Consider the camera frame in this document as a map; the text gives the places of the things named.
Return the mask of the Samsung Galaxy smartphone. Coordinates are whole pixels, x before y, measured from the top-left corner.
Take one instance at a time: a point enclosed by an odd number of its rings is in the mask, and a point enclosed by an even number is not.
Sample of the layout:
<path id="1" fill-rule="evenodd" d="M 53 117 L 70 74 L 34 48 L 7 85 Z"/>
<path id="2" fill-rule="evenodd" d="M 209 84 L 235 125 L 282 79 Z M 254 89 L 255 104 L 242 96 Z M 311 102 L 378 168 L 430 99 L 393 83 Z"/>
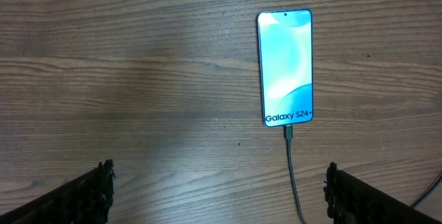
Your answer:
<path id="1" fill-rule="evenodd" d="M 266 127 L 314 117 L 313 14 L 309 9 L 258 14 L 262 117 Z"/>

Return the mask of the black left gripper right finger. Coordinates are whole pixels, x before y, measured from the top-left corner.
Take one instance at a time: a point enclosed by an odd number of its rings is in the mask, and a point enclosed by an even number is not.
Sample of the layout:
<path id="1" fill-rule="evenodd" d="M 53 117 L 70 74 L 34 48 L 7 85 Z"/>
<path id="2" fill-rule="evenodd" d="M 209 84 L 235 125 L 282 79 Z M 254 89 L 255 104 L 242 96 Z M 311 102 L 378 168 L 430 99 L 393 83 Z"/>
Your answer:
<path id="1" fill-rule="evenodd" d="M 364 183 L 331 163 L 325 201 L 334 224 L 441 224 L 414 208 Z"/>

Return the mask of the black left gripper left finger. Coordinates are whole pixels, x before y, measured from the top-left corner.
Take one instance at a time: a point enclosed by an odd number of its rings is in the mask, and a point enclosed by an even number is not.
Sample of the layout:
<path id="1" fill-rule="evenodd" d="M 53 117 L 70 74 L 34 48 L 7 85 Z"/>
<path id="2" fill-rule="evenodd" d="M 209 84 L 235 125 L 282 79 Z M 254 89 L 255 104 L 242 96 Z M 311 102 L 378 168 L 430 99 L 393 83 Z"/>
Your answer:
<path id="1" fill-rule="evenodd" d="M 5 224 L 105 224 L 113 206 L 113 161 L 1 215 Z"/>

